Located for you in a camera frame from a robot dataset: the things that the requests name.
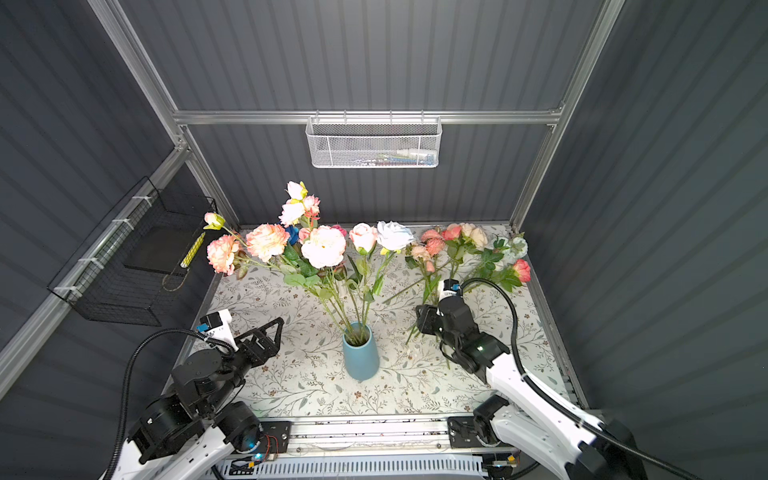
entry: white rose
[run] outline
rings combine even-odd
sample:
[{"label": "white rose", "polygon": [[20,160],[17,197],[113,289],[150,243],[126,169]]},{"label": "white rose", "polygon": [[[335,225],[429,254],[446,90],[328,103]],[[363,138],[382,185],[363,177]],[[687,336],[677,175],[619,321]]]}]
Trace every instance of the white rose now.
[{"label": "white rose", "polygon": [[288,194],[294,200],[304,200],[307,194],[304,182],[288,182]]},{"label": "white rose", "polygon": [[377,227],[379,243],[387,250],[402,250],[409,243],[416,240],[411,229],[397,222],[379,222]]}]

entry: green leaf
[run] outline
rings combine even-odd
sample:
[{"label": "green leaf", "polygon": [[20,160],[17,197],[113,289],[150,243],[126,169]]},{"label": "green leaf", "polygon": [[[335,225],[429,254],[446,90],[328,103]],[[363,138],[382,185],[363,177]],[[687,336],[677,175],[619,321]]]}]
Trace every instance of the green leaf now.
[{"label": "green leaf", "polygon": [[406,257],[406,265],[408,266],[409,269],[414,269],[414,268],[417,268],[419,266],[419,262],[414,260],[413,257],[407,256]]},{"label": "green leaf", "polygon": [[373,294],[374,295],[381,295],[382,293],[382,287],[384,287],[384,276],[379,275],[376,277],[376,282],[373,283]]},{"label": "green leaf", "polygon": [[323,300],[331,300],[333,298],[333,292],[325,288],[317,289],[317,296]]},{"label": "green leaf", "polygon": [[301,273],[291,273],[283,277],[283,282],[288,286],[304,286],[306,279],[304,279],[304,275]]},{"label": "green leaf", "polygon": [[291,245],[286,245],[286,249],[283,250],[283,256],[286,257],[288,260],[293,260],[293,261],[296,261],[300,258],[299,253],[296,252],[295,247]]},{"label": "green leaf", "polygon": [[317,275],[308,276],[307,278],[304,279],[304,286],[306,287],[315,286],[318,283],[320,283],[320,281],[321,281],[320,277]]}]

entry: pink rose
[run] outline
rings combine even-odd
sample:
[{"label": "pink rose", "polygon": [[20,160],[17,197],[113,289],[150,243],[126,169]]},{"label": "pink rose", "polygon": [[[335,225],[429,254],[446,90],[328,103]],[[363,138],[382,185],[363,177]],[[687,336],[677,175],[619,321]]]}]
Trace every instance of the pink rose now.
[{"label": "pink rose", "polygon": [[433,257],[442,252],[445,248],[445,241],[441,237],[430,238],[427,240],[427,251]]},{"label": "pink rose", "polygon": [[429,240],[430,238],[442,239],[442,235],[440,235],[440,233],[438,233],[438,231],[435,230],[434,228],[431,228],[426,232],[422,233],[422,242],[427,243],[427,240]]},{"label": "pink rose", "polygon": [[214,272],[232,275],[235,253],[239,249],[240,244],[233,235],[222,235],[208,245],[208,263],[214,267]]},{"label": "pink rose", "polygon": [[344,260],[346,240],[335,228],[321,225],[310,232],[310,237],[301,246],[301,254],[315,268],[336,266]]},{"label": "pink rose", "polygon": [[515,273],[518,274],[518,278],[521,282],[526,283],[531,281],[531,266],[528,265],[528,262],[521,258],[515,262],[515,265],[512,265],[512,268],[515,269]]},{"label": "pink rose", "polygon": [[346,230],[344,230],[341,225],[332,225],[331,228],[337,229],[339,232],[341,232],[342,237],[346,237]]},{"label": "pink rose", "polygon": [[462,226],[458,223],[451,223],[442,232],[442,237],[446,240],[456,240],[462,234]]},{"label": "pink rose", "polygon": [[248,252],[259,257],[264,263],[273,256],[280,255],[286,249],[290,233],[280,225],[265,223],[245,236]]},{"label": "pink rose", "polygon": [[411,257],[415,260],[424,260],[425,262],[429,262],[432,259],[432,255],[430,255],[427,248],[422,245],[413,246],[411,249]]},{"label": "pink rose", "polygon": [[304,200],[301,200],[301,203],[304,205],[304,214],[308,218],[317,217],[320,215],[320,199],[309,195],[304,198]]},{"label": "pink rose", "polygon": [[283,205],[283,214],[280,215],[280,222],[286,227],[289,225],[296,225],[299,223],[301,216],[304,215],[304,204],[300,201],[291,203],[293,201],[294,200],[288,200],[288,202]]},{"label": "pink rose", "polygon": [[303,229],[299,230],[299,243],[304,245],[304,240],[310,237],[310,229],[304,227]]},{"label": "pink rose", "polygon": [[355,225],[355,228],[349,232],[349,239],[355,246],[355,250],[362,254],[369,253],[373,250],[378,238],[379,233],[376,231],[376,228],[371,227],[367,223],[358,223]]}]

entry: floral tablecloth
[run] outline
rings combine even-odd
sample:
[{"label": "floral tablecloth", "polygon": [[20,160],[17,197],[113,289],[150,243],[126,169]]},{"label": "floral tablecloth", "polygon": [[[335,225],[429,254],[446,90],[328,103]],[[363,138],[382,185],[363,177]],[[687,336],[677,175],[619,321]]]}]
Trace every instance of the floral tablecloth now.
[{"label": "floral tablecloth", "polygon": [[[508,235],[503,225],[483,226],[488,238]],[[425,229],[414,229],[421,233]],[[439,258],[438,265],[445,260]],[[460,270],[463,278],[470,263]],[[387,299],[419,278],[402,257],[393,260],[382,293]],[[224,277],[210,311],[229,309],[238,335],[283,317],[280,353],[266,365],[252,369],[238,400],[249,403],[260,417],[312,415],[372,415],[396,413],[470,412],[487,399],[490,388],[456,364],[447,365],[434,337],[419,336],[406,345],[421,303],[423,283],[412,287],[388,306],[374,303],[369,320],[379,347],[381,365],[364,382],[344,369],[342,339],[317,298],[298,287],[286,286],[282,275],[252,270],[238,281]],[[566,396],[562,378],[528,289],[512,296],[520,317],[518,345],[525,366],[556,392]],[[508,343],[512,318],[504,299],[479,286],[465,300],[482,331]]]}]

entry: artificial flower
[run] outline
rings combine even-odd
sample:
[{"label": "artificial flower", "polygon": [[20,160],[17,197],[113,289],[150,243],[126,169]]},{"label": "artificial flower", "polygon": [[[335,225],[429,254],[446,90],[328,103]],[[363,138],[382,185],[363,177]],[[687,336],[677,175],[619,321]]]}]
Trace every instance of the artificial flower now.
[{"label": "artificial flower", "polygon": [[286,248],[290,233],[280,225],[265,223],[245,236],[246,246],[251,255],[259,257],[264,263],[275,255],[280,255]]},{"label": "artificial flower", "polygon": [[445,241],[441,237],[430,238],[427,240],[427,251],[431,256],[435,256],[442,252],[445,248]]},{"label": "artificial flower", "polygon": [[280,215],[280,222],[288,227],[289,225],[296,225],[299,223],[299,219],[304,215],[304,204],[297,202],[291,203],[289,200],[283,205],[283,214]]},{"label": "artificial flower", "polygon": [[440,233],[438,233],[438,231],[435,230],[434,228],[431,228],[426,232],[422,233],[422,242],[427,243],[427,240],[429,240],[430,238],[439,238],[440,240],[442,240],[442,235],[440,235]]},{"label": "artificial flower", "polygon": [[307,197],[304,197],[304,200],[301,200],[301,203],[304,205],[304,214],[307,218],[313,218],[320,215],[319,198],[313,195],[308,195]]},{"label": "artificial flower", "polygon": [[296,242],[299,241],[299,227],[295,225],[291,225],[288,228],[286,228],[286,232],[290,235],[290,238],[288,239],[288,243],[291,245],[295,245]]},{"label": "artificial flower", "polygon": [[221,227],[223,227],[226,223],[224,217],[219,214],[215,214],[214,212],[208,212],[205,214],[204,219],[207,225],[203,227],[203,230],[221,230]]},{"label": "artificial flower", "polygon": [[515,273],[517,273],[521,282],[525,283],[531,281],[531,266],[528,265],[528,262],[520,259],[515,262],[515,265],[512,265],[512,268],[515,269]]},{"label": "artificial flower", "polygon": [[346,237],[346,230],[344,230],[341,225],[332,225],[331,228],[337,229],[339,232],[341,232],[342,237]]},{"label": "artificial flower", "polygon": [[240,244],[234,235],[222,235],[208,244],[208,263],[213,266],[214,272],[232,275],[235,253],[239,249]]},{"label": "artificial flower", "polygon": [[310,232],[310,237],[304,240],[301,254],[315,268],[336,266],[344,260],[346,240],[335,228],[321,225]]},{"label": "artificial flower", "polygon": [[310,229],[309,228],[302,228],[299,230],[299,243],[304,245],[304,241],[306,241],[307,238],[310,237]]},{"label": "artificial flower", "polygon": [[306,187],[304,187],[304,182],[288,182],[287,192],[294,200],[304,200],[308,193]]},{"label": "artificial flower", "polygon": [[379,232],[379,243],[386,250],[402,250],[415,240],[411,229],[397,222],[379,222],[376,229]]},{"label": "artificial flower", "polygon": [[462,226],[457,223],[451,223],[448,228],[443,230],[442,237],[446,240],[456,240],[462,234]]},{"label": "artificial flower", "polygon": [[349,232],[349,238],[352,240],[355,250],[362,255],[366,255],[376,245],[379,235],[375,227],[367,223],[358,223]]},{"label": "artificial flower", "polygon": [[411,248],[411,257],[413,257],[414,260],[424,260],[425,262],[432,259],[432,255],[430,255],[427,248],[423,245],[414,245],[413,248]]}]

